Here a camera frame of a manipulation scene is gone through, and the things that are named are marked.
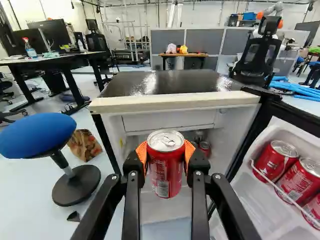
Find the pull tab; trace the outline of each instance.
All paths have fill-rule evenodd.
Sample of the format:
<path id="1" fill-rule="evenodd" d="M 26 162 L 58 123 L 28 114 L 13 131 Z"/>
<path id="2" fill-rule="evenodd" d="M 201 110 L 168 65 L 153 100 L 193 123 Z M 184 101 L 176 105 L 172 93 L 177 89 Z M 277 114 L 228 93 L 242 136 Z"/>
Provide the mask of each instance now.
<path id="1" fill-rule="evenodd" d="M 310 164 L 310 163 L 308 163 L 308 164 L 306 165 L 306 167 L 307 167 L 308 169 L 310 169 L 310 170 L 314 170 L 314 169 L 315 169 L 315 166 L 316 166 L 316 165 Z"/>
<path id="2" fill-rule="evenodd" d="M 291 152 L 291 149 L 285 146 L 283 146 L 281 150 L 284 154 L 287 154 L 287 155 L 289 155 L 289 153 Z"/>
<path id="3" fill-rule="evenodd" d="M 163 138 L 161 139 L 161 142 L 163 142 L 164 145 L 166 145 L 167 147 L 173 147 L 176 145 L 176 141 L 167 136 L 163 136 Z"/>

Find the black office chair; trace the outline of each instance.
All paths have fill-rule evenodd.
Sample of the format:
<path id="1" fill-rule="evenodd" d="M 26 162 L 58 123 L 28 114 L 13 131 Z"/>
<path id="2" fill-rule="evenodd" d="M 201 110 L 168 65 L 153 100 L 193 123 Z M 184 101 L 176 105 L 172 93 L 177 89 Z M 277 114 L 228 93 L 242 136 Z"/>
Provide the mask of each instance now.
<path id="1" fill-rule="evenodd" d="M 262 38 L 248 39 L 241 59 L 229 72 L 230 78 L 248 85 L 265 88 L 269 86 L 274 76 L 273 65 L 282 43 L 272 38 L 277 32 L 280 20 L 279 16 L 267 16 L 261 19 L 258 33 Z"/>
<path id="2" fill-rule="evenodd" d="M 9 104 L 12 104 L 11 100 L 6 98 L 12 98 L 14 96 L 14 92 L 4 92 L 4 90 L 11 88 L 12 85 L 13 84 L 10 81 L 0 80 L 0 102 L 7 102 Z"/>
<path id="3" fill-rule="evenodd" d="M 12 104 L 12 102 L 9 99 L 5 99 L 5 98 L 11 98 L 14 95 L 14 92 L 4 92 L 4 90 L 12 87 L 12 82 L 10 81 L 1 81 L 0 80 L 0 102 L 7 102 L 9 104 Z M 17 114 L 22 114 L 23 116 L 27 116 L 28 112 L 25 109 L 21 109 L 19 111 L 14 111 L 14 112 L 2 112 L 0 111 L 0 124 L 2 122 L 5 123 L 14 123 L 14 120 L 8 119 L 7 117 L 9 116 L 14 116 Z"/>
<path id="4" fill-rule="evenodd" d="M 105 75 L 104 83 L 109 82 L 111 80 L 107 77 L 108 74 L 111 74 L 109 68 L 113 68 L 114 66 L 116 66 L 118 72 L 120 72 L 120 70 L 118 67 L 117 58 L 112 55 L 110 49 L 108 48 L 105 36 L 103 34 L 92 32 L 85 35 L 85 39 L 88 45 L 88 50 L 90 52 L 106 51 L 105 57 L 98 59 L 97 63 L 100 68 L 101 74 Z"/>

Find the cubicle partition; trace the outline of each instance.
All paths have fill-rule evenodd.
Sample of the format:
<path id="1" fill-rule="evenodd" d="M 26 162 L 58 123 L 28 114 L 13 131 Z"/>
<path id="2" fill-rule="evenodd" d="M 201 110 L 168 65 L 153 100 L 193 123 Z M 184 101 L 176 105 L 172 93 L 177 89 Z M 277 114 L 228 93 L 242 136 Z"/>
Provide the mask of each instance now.
<path id="1" fill-rule="evenodd" d="M 164 53 L 170 43 L 185 44 L 190 53 L 207 53 L 204 69 L 212 69 L 221 74 L 228 74 L 227 63 L 233 62 L 238 53 L 245 49 L 248 38 L 252 38 L 253 27 L 217 27 L 203 29 L 152 29 L 150 31 L 150 55 L 153 70 L 163 69 L 163 61 L 158 54 Z M 297 46 L 303 46 L 309 35 L 308 31 L 278 30 L 279 39 L 294 38 Z M 274 67 L 277 76 L 287 76 L 298 57 L 297 50 L 281 51 Z M 183 69 L 198 68 L 200 62 L 193 57 L 184 57 Z"/>

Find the blue stool seat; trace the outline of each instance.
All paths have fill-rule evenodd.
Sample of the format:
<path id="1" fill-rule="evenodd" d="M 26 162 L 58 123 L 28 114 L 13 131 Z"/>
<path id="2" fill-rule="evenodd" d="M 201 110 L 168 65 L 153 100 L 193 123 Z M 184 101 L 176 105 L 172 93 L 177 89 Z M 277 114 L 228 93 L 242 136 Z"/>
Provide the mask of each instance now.
<path id="1" fill-rule="evenodd" d="M 0 132 L 0 154 L 8 159 L 41 155 L 66 143 L 76 126 L 72 117 L 62 113 L 24 117 Z"/>
<path id="2" fill-rule="evenodd" d="M 305 59 L 302 56 L 298 56 L 298 58 L 296 59 L 296 62 L 298 64 L 303 63 L 305 61 Z"/>

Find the can lid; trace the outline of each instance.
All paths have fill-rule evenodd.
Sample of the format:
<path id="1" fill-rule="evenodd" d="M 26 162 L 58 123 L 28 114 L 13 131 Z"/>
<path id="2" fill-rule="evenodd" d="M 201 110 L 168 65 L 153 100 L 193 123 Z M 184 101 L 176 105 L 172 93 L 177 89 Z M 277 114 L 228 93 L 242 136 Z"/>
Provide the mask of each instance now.
<path id="1" fill-rule="evenodd" d="M 210 148 L 209 143 L 207 141 L 199 142 L 199 146 L 200 146 L 200 148 L 202 148 L 204 150 L 208 150 Z"/>
<path id="2" fill-rule="evenodd" d="M 271 142 L 271 147 L 279 154 L 289 157 L 289 158 L 296 158 L 298 157 L 298 152 L 296 148 L 284 141 L 281 140 L 273 140 Z"/>
<path id="3" fill-rule="evenodd" d="M 150 133 L 146 142 L 159 152 L 172 152 L 184 144 L 185 138 L 178 131 L 162 129 Z"/>
<path id="4" fill-rule="evenodd" d="M 320 178 L 320 162 L 310 157 L 300 157 L 302 167 L 310 174 Z"/>

